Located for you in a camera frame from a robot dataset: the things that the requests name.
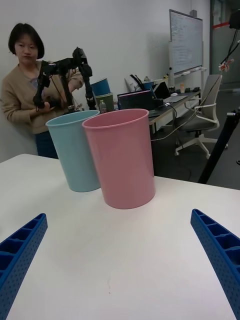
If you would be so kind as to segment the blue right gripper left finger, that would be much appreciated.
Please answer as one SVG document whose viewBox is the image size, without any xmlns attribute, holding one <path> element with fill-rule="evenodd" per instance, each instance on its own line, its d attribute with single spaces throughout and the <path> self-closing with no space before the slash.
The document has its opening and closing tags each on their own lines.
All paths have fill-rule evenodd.
<svg viewBox="0 0 240 320">
<path fill-rule="evenodd" d="M 41 213 L 0 243 L 0 319 L 5 320 L 47 231 Z"/>
</svg>

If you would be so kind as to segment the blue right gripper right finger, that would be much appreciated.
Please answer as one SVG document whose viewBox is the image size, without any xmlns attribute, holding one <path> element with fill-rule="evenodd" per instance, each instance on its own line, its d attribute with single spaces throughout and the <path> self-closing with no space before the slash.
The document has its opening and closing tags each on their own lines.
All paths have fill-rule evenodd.
<svg viewBox="0 0 240 320">
<path fill-rule="evenodd" d="M 240 319 L 240 239 L 198 209 L 191 212 L 195 231 L 235 318 Z"/>
</svg>

